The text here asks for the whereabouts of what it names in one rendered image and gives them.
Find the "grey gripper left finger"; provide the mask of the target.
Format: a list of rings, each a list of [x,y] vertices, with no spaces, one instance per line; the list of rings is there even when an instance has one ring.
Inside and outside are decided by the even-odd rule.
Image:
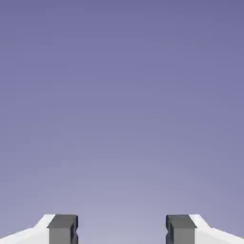
[[[0,244],[79,244],[76,214],[45,214],[32,228],[0,238]]]

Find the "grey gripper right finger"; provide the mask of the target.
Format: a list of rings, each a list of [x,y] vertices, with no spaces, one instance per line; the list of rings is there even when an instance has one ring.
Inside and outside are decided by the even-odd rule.
[[[165,244],[244,244],[244,238],[212,228],[199,214],[168,214]]]

